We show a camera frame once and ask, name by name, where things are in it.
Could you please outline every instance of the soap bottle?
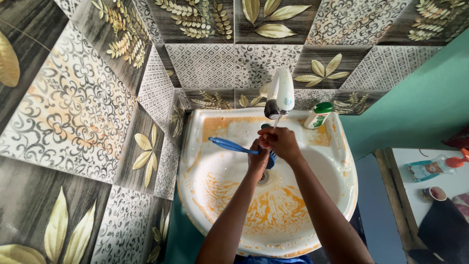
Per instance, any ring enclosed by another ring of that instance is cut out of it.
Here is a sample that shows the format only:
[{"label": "soap bottle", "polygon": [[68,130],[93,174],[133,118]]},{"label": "soap bottle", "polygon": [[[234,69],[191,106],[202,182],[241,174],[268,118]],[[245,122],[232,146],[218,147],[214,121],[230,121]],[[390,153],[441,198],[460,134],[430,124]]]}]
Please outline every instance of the soap bottle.
[{"label": "soap bottle", "polygon": [[463,166],[464,162],[469,162],[469,151],[462,148],[461,152],[464,155],[463,158],[448,158],[445,155],[439,155],[432,160],[408,163],[405,167],[410,177],[416,182],[428,180],[440,174],[455,174],[456,168]]},{"label": "soap bottle", "polygon": [[310,116],[304,122],[304,127],[308,129],[316,129],[322,126],[322,124],[325,122],[325,119],[333,109],[334,106],[329,102],[323,102],[315,105]]}]

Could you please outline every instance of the green bottle cap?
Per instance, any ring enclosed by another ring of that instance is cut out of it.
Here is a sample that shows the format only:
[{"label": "green bottle cap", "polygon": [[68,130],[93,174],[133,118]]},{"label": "green bottle cap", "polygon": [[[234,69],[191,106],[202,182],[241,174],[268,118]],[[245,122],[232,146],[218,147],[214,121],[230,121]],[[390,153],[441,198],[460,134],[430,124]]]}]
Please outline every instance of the green bottle cap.
[{"label": "green bottle cap", "polygon": [[334,110],[334,106],[333,104],[329,103],[329,102],[322,102],[322,103],[319,103],[315,106],[315,108],[313,109],[313,111],[316,113],[316,114],[324,114],[324,113],[329,113],[331,112],[332,110]]}]

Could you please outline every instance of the white sink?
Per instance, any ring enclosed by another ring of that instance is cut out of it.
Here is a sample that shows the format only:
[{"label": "white sink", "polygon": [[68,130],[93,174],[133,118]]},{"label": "white sink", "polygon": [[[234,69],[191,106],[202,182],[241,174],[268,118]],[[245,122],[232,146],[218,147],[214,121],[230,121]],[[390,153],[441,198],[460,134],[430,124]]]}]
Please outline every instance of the white sink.
[{"label": "white sink", "polygon": [[[290,111],[279,127],[293,130],[303,156],[343,215],[355,210],[358,183],[355,164],[339,116],[333,112],[322,127],[309,130],[308,111]],[[263,108],[192,112],[182,151],[177,186],[194,226],[207,235],[248,169],[247,154],[225,150],[208,137],[221,137],[249,148],[262,124],[273,125]],[[240,255],[290,258],[321,247],[292,169],[278,159],[258,183],[242,238]]]}]

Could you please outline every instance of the blue brush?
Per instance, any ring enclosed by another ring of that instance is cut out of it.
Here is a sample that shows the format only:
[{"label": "blue brush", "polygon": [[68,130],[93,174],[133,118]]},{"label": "blue brush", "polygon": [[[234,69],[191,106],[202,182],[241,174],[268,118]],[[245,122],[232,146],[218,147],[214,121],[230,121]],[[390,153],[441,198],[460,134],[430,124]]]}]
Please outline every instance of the blue brush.
[{"label": "blue brush", "polygon": [[[228,149],[228,150],[234,150],[234,151],[239,151],[239,152],[244,152],[244,153],[249,153],[249,154],[259,154],[259,151],[257,151],[257,150],[250,150],[250,149],[247,149],[247,148],[243,148],[240,145],[238,145],[234,142],[231,142],[229,140],[226,140],[226,139],[209,137],[208,140],[210,140],[211,142],[217,144],[218,146],[220,146],[222,148],[225,148],[225,149]],[[270,170],[271,168],[273,168],[273,166],[275,165],[275,161],[278,158],[279,158],[279,156],[277,156],[273,152],[273,150],[270,150],[269,161],[267,162],[266,169]]]}]

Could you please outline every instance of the faucet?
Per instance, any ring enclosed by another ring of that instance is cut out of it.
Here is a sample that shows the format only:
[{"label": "faucet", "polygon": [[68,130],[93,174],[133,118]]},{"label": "faucet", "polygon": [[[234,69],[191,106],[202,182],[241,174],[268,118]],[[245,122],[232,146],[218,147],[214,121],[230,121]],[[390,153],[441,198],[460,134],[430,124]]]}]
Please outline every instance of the faucet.
[{"label": "faucet", "polygon": [[267,90],[264,115],[268,119],[277,119],[279,114],[286,115],[294,106],[295,94],[290,70],[288,67],[278,68]]}]

